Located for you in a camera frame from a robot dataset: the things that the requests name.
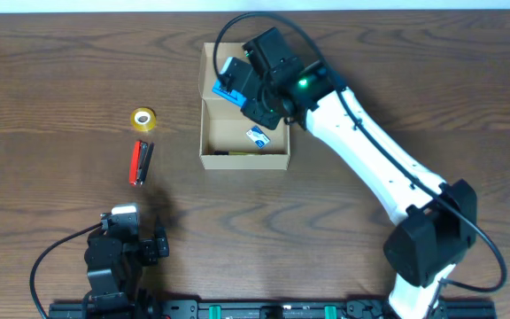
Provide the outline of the blue whiteboard duster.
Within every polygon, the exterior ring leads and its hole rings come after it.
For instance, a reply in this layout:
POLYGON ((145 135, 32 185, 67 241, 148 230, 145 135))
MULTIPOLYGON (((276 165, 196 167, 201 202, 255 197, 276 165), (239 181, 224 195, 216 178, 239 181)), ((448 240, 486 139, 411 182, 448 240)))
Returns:
POLYGON ((247 101, 247 98, 239 91, 235 89, 232 89, 231 91, 225 90, 219 80, 217 80, 214 83, 212 87, 212 92, 239 107, 243 107, 245 102, 247 101))

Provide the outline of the cardboard box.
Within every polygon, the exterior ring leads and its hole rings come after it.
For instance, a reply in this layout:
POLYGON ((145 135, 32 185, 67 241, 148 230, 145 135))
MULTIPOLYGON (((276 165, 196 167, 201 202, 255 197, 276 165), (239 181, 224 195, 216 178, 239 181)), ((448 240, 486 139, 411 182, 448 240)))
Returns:
POLYGON ((248 120, 237 105, 212 92, 216 75, 213 56, 219 68, 226 59, 245 59, 240 43, 222 43, 217 51, 204 43, 200 56, 198 89, 201 97, 199 158, 206 170, 286 170, 290 162, 290 128, 280 123, 275 130, 261 128, 271 142, 259 149, 246 132, 255 122, 248 120), (215 151, 253 152, 254 156, 217 156, 215 151))

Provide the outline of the red black stapler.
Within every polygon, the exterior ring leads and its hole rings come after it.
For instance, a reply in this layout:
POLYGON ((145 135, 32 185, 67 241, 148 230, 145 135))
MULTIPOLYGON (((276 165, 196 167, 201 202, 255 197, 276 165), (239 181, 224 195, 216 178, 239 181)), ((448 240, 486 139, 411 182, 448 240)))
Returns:
POLYGON ((142 185, 148 174, 154 143, 137 140, 134 144, 130 161, 128 182, 132 185, 142 185))

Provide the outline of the yellow tape roll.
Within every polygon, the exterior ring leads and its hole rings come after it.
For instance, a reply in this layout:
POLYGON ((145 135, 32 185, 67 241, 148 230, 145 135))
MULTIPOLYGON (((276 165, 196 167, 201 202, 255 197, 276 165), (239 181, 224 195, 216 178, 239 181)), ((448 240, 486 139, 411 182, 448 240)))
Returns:
POLYGON ((157 119, 152 109, 136 108, 130 117, 133 128, 140 132, 149 132, 156 127, 157 119))

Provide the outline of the small blue white box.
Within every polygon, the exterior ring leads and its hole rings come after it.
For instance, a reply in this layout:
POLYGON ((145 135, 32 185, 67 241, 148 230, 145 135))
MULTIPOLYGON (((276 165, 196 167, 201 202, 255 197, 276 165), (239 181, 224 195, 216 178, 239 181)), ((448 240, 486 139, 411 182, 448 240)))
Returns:
POLYGON ((255 143, 255 145, 257 145, 259 149, 265 148, 271 142, 269 137, 257 125, 251 127, 246 132, 246 135, 250 140, 252 140, 253 143, 255 143))

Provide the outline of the yellow blue highlighter marker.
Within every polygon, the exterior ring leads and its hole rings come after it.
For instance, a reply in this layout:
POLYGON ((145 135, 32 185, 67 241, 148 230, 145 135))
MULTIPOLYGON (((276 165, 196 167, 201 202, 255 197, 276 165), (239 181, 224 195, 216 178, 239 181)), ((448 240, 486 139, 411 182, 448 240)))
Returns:
POLYGON ((215 151, 213 155, 217 156, 254 156, 260 155, 253 152, 232 152, 232 151, 215 151))

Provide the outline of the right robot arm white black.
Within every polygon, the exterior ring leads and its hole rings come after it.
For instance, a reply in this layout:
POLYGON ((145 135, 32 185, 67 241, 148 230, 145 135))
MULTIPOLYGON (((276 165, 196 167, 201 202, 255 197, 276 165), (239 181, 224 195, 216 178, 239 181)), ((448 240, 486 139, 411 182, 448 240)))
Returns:
POLYGON ((405 152, 365 112, 323 56, 306 66, 270 28, 228 58, 218 76, 239 96, 244 116, 265 128, 299 124, 330 147, 374 193, 395 229, 383 252, 396 271, 381 318, 452 317, 439 295, 475 243, 476 195, 465 181, 447 183, 405 152))

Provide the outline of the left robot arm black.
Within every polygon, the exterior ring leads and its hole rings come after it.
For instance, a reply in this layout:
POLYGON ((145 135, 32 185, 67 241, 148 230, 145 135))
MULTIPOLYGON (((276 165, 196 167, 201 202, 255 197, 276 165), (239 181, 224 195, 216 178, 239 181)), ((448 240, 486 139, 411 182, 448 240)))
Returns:
POLYGON ((91 290, 83 297, 83 318, 162 318, 162 307, 139 286, 145 267, 169 255, 166 229, 156 224, 140 239, 136 222, 103 222, 84 254, 91 290))

